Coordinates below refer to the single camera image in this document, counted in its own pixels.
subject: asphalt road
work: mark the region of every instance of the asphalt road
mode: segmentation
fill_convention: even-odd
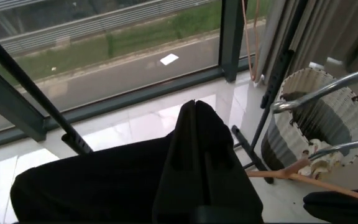
[[[257,28],[262,39],[265,26]],[[251,52],[255,51],[255,35],[249,29]],[[243,38],[241,55],[246,55],[246,44]],[[164,65],[160,59],[168,54],[175,54],[178,59]],[[199,39],[185,45],[176,46],[145,57],[132,58],[128,62],[112,67],[98,68],[86,75],[61,79],[49,85],[42,85],[41,90],[60,110],[69,110],[103,98],[124,93],[162,80],[194,72],[216,65],[219,56],[219,37]],[[29,100],[41,113],[47,114],[28,93],[23,96]],[[0,115],[0,129],[12,124]]]

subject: rack leg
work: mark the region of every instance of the rack leg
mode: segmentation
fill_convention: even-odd
[[[246,153],[248,154],[248,156],[251,158],[251,161],[252,161],[251,163],[243,166],[242,168],[247,169],[247,168],[255,165],[256,168],[258,168],[258,170],[267,171],[265,164],[263,164],[262,160],[258,157],[258,155],[254,152],[254,150],[251,149],[251,146],[249,145],[247,139],[241,134],[240,129],[237,128],[236,125],[234,125],[231,128],[231,131],[234,134],[234,136],[237,138],[237,140],[239,141],[239,144],[246,151]],[[266,177],[264,179],[268,184],[272,184],[274,182],[274,179],[271,177]]]

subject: white rectangular object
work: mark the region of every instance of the white rectangular object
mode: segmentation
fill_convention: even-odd
[[[169,65],[174,60],[178,59],[179,57],[174,54],[169,54],[168,56],[161,58],[160,62],[162,62],[164,65]]]

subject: white and gray woven basket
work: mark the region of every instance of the white and gray woven basket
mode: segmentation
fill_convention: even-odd
[[[295,100],[334,81],[330,74],[305,68],[287,77],[276,100]],[[274,114],[262,141],[262,157],[272,170],[288,167],[300,159],[310,145],[319,139],[330,145],[358,140],[358,101],[348,88],[341,88],[301,108]],[[352,164],[358,148],[343,152],[341,164]]]

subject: white tile floor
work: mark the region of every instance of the white tile floor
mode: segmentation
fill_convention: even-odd
[[[259,104],[263,94],[264,88],[255,87],[249,74],[242,73],[232,84],[223,79],[216,80],[83,121],[74,127],[96,151],[159,138],[174,129],[180,106],[196,99],[210,104],[229,127],[237,125],[251,140],[262,114]],[[0,147],[0,223],[16,221],[9,199],[15,176],[31,167],[75,155],[61,142],[62,134],[62,130],[56,130],[48,133],[45,142],[26,139]],[[257,153],[259,148],[260,143],[256,147]],[[243,150],[236,150],[236,153],[242,164],[250,161]],[[303,209],[302,202],[307,193],[319,189],[286,180],[275,180],[273,185],[266,184],[263,179],[253,178],[251,181],[264,203],[265,222],[321,221],[311,217]],[[351,178],[338,178],[333,182],[346,185]]]

